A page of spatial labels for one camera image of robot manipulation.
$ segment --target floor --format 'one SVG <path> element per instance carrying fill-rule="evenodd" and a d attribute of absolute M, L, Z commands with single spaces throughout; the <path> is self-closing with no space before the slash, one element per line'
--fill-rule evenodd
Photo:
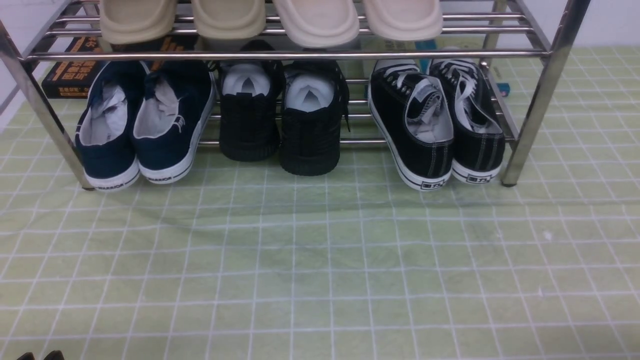
<path fill-rule="evenodd" d="M 540 66 L 497 60 L 516 118 Z M 520 184 L 418 193 L 198 154 L 80 189 L 28 106 L 0 134 L 0 358 L 640 358 L 640 48 L 574 50 Z M 81 101 L 54 101 L 73 130 Z M 353 134 L 375 131 L 354 120 Z"/>

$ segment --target white wall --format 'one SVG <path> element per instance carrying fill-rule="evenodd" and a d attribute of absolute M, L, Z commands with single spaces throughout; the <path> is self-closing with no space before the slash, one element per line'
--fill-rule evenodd
<path fill-rule="evenodd" d="M 553 40 L 562 16 L 565 0 L 525 0 L 526 5 L 549 37 Z M 491 3 L 442 3 L 445 12 L 490 11 Z M 576 46 L 640 45 L 640 0 L 591 0 L 580 29 Z M 501 35 L 500 45 L 522 47 L 528 44 L 522 35 Z"/>
<path fill-rule="evenodd" d="M 20 50 L 24 49 L 63 0 L 0 0 L 0 20 L 9 29 Z M 525 0 L 551 41 L 564 0 Z M 445 12 L 489 11 L 491 3 L 447 1 Z M 591 0 L 591 8 L 578 35 L 577 46 L 640 45 L 640 0 Z M 526 47 L 523 35 L 501 35 L 501 46 Z M 0 104 L 14 88 L 4 64 L 0 63 Z"/>

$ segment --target slipper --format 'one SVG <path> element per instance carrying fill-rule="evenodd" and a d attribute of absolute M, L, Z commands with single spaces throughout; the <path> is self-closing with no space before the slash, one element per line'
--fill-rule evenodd
<path fill-rule="evenodd" d="M 416 41 L 442 32 L 440 0 L 363 0 L 371 31 L 391 40 Z"/>
<path fill-rule="evenodd" d="M 177 0 L 101 0 L 100 28 L 110 44 L 165 36 L 173 28 Z"/>
<path fill-rule="evenodd" d="M 273 0 L 289 38 L 303 47 L 331 47 L 358 36 L 353 0 Z"/>
<path fill-rule="evenodd" d="M 259 35 L 266 25 L 264 0 L 192 0 L 198 34 L 241 39 Z"/>

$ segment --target rack leg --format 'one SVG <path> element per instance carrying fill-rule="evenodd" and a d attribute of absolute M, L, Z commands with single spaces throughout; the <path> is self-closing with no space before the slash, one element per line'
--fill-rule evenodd
<path fill-rule="evenodd" d="M 100 9 L 98 7 L 98 4 L 83 4 L 82 8 L 84 9 L 84 13 L 87 14 L 87 16 L 100 16 Z M 91 27 L 94 29 L 99 29 L 100 24 L 92 24 Z M 111 44 L 109 44 L 109 42 L 107 42 L 107 40 L 105 40 L 103 37 L 98 37 L 98 44 L 100 45 L 102 51 L 104 51 L 105 53 L 113 52 Z"/>
<path fill-rule="evenodd" d="M 60 154 L 62 154 L 71 171 L 76 176 L 76 179 L 80 182 L 80 185 L 85 190 L 94 190 L 84 176 L 82 162 L 76 151 L 76 147 L 62 126 L 56 112 L 49 104 L 47 97 L 42 92 L 38 81 L 33 77 L 31 71 L 28 70 L 31 67 L 22 63 L 22 55 L 13 43 L 2 21 L 0 21 L 0 59 L 2 59 L 15 79 L 18 88 L 30 103 L 36 116 L 40 119 L 51 140 L 56 144 Z"/>
<path fill-rule="evenodd" d="M 520 138 L 502 176 L 504 186 L 512 187 L 518 183 L 590 2 L 591 0 L 567 0 L 566 2 L 556 37 L 551 45 L 551 55 L 542 70 L 527 116 L 520 129 Z"/>
<path fill-rule="evenodd" d="M 505 12 L 507 10 L 507 0 L 493 0 L 493 8 L 492 12 Z M 500 19 L 491 20 L 489 25 L 502 25 L 503 21 Z M 495 49 L 498 46 L 498 39 L 500 37 L 499 33 L 487 34 L 484 37 L 484 44 L 482 45 L 483 49 Z M 487 69 L 491 67 L 490 58 L 481 58 L 480 64 L 483 64 Z"/>

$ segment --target shoe rack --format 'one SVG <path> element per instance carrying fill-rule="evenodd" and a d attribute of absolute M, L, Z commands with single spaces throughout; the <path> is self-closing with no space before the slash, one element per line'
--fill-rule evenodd
<path fill-rule="evenodd" d="M 441 1 L 483 1 L 483 0 L 441 0 Z M 492 98 L 496 107 L 499 121 L 509 144 L 512 148 L 511 157 L 502 175 L 504 186 L 515 186 L 520 177 L 522 168 L 527 160 L 529 151 L 540 129 L 542 120 L 547 112 L 551 98 L 558 84 L 560 75 L 564 69 L 569 52 L 577 36 L 582 20 L 587 12 L 591 0 L 566 0 L 566 8 L 558 26 L 556 35 L 550 42 L 542 29 L 526 7 L 524 0 L 490 0 L 493 2 L 491 12 L 445 13 L 443 35 L 450 34 L 485 34 L 483 48 L 464 49 L 459 51 L 444 50 L 411 50 L 403 52 L 372 52 L 352 50 L 329 50 L 323 53 L 308 51 L 272 51 L 264 53 L 221 53 L 188 51 L 182 53 L 54 53 L 51 46 L 57 38 L 61 37 L 98 37 L 100 38 L 98 0 L 65 0 L 58 12 L 43 27 L 39 36 L 23 52 L 20 53 L 11 40 L 10 34 L 0 22 L 0 58 L 15 78 L 20 90 L 34 109 L 42 125 L 49 133 L 53 142 L 60 150 L 69 167 L 76 175 L 78 181 L 85 190 L 93 188 L 84 178 L 83 166 L 74 147 L 72 137 L 61 125 L 60 120 L 42 92 L 38 81 L 33 77 L 33 69 L 40 61 L 122 61 L 122 60 L 303 60 L 303 59 L 332 59 L 332 60 L 377 60 L 396 58 L 479 58 L 484 76 L 487 78 L 493 90 Z M 86 15 L 78 15 L 84 9 Z M 367 27 L 367 19 L 360 14 L 360 36 L 375 36 Z M 176 16 L 176 23 L 180 28 L 174 28 L 171 35 L 195 35 L 193 17 Z M 452 22 L 464 21 L 477 23 L 473 25 L 457 25 Z M 504 21 L 517 25 L 504 25 Z M 285 31 L 280 24 L 280 18 L 275 15 L 267 16 L 267 28 L 263 35 L 283 36 Z M 86 24 L 83 29 L 67 28 L 69 24 Z M 498 38 L 503 33 L 515 33 L 525 35 L 531 48 L 525 49 L 499 49 Z M 101 42 L 103 49 L 110 49 L 109 44 Z M 539 58 L 544 65 L 538 85 L 529 105 L 522 126 L 518 128 L 513 121 L 508 107 L 505 105 L 496 82 L 490 72 L 492 58 Z M 349 79 L 351 84 L 366 84 L 367 79 Z M 365 104 L 366 100 L 353 99 L 351 104 Z M 213 119 L 219 119 L 219 115 L 213 115 Z M 354 113 L 351 118 L 369 118 L 366 113 Z M 384 143 L 382 138 L 343 139 L 343 144 L 372 144 Z M 203 139 L 201 146 L 215 146 L 215 139 Z"/>

